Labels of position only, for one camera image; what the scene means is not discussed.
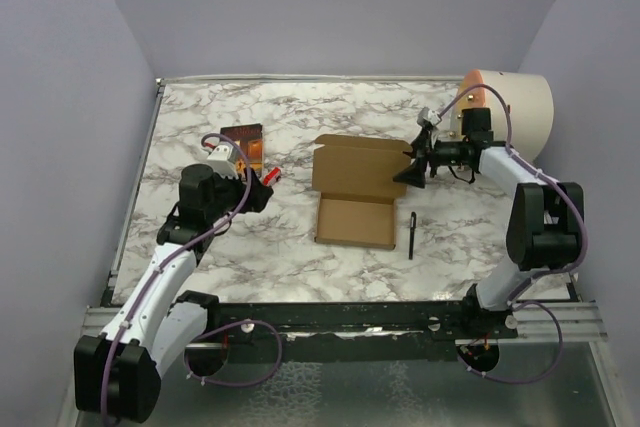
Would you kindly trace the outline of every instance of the table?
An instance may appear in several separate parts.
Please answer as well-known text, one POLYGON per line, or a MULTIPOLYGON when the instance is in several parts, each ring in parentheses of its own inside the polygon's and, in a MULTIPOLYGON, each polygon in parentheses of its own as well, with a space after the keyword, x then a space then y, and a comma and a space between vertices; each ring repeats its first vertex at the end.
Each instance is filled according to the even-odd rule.
MULTIPOLYGON (((267 170, 280 167, 268 207, 234 219, 183 290, 225 302, 460 299, 505 254, 511 201, 488 179, 468 186, 444 170, 397 205, 397 247, 381 251, 313 242, 318 193, 314 139, 324 133, 401 138, 418 133, 424 106, 441 108, 453 82, 235 82, 165 86, 139 193, 129 219, 112 303, 122 304, 147 268, 156 232, 178 199, 183 167, 202 162, 199 140, 221 127, 260 122, 267 170), (418 215, 408 260, 409 213, 418 215)), ((567 278, 542 279, 530 298, 567 299, 567 278)))

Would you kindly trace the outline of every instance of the black marker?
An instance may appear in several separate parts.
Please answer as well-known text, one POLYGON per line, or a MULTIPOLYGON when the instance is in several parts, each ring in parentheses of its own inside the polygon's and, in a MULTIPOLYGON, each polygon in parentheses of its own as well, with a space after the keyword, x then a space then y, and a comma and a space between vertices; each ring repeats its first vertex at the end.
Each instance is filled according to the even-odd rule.
POLYGON ((416 236, 416 213, 411 212, 411 222, 409 222, 409 260, 413 260, 413 239, 416 236))

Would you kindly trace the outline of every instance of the white cylinder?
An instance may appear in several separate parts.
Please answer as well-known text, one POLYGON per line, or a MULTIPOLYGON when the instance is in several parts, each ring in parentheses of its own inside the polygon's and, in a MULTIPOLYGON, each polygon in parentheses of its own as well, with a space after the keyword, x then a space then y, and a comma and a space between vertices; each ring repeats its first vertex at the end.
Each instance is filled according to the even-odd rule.
MULTIPOLYGON (((524 159, 535 160, 547 143, 553 124, 553 98, 546 79, 540 75, 472 70, 462 80, 458 92, 480 83, 493 87, 502 95, 511 115, 511 144, 524 159)), ((495 140, 506 140, 504 109, 495 95, 481 88, 469 92, 453 107, 453 139, 460 139, 462 135, 461 112, 472 107, 489 107, 495 140)))

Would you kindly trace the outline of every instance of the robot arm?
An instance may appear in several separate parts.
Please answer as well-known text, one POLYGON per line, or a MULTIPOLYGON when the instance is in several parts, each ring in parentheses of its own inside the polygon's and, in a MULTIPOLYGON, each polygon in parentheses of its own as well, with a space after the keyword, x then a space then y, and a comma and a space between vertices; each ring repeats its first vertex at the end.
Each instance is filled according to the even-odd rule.
POLYGON ((582 188, 525 168, 515 150, 505 148, 505 142, 494 141, 488 108, 463 111, 462 141, 435 143, 439 115, 425 110, 428 109, 423 109, 418 117, 421 132, 411 144, 414 161, 394 180, 424 188, 427 168, 433 178, 441 166, 466 166, 493 180, 513 199, 506 236, 508 255, 467 294, 479 310, 508 310, 535 279, 563 271, 580 256, 583 242, 580 225, 558 189, 575 206, 581 220, 582 188))
POLYGON ((83 336, 76 344, 79 410, 144 422, 169 366, 215 323, 210 298, 191 293, 175 303, 174 299, 211 244, 214 223, 232 211, 261 212, 273 194, 253 170, 247 171, 251 178, 246 193, 247 185, 236 174, 237 150, 223 142, 206 164, 182 170, 179 200, 158 232, 158 245, 142 279, 98 336, 83 336), (101 402, 105 392, 106 409, 101 402))

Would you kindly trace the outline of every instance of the gray floor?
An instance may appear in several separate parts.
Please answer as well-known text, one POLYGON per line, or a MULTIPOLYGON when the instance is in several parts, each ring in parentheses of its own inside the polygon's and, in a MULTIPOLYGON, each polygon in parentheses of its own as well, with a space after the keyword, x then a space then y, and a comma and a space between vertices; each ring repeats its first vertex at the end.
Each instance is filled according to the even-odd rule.
MULTIPOLYGON (((503 346, 495 370, 528 377, 549 365, 556 345, 503 346)), ((233 366, 249 379, 269 366, 233 366)), ((81 427, 100 426, 86 415, 81 427)), ((123 422, 122 426, 137 425, 123 422)), ((285 364, 253 389, 201 387, 176 362, 148 427, 613 427, 588 344, 569 344, 556 372, 529 386, 478 379, 461 364, 375 362, 285 364)))

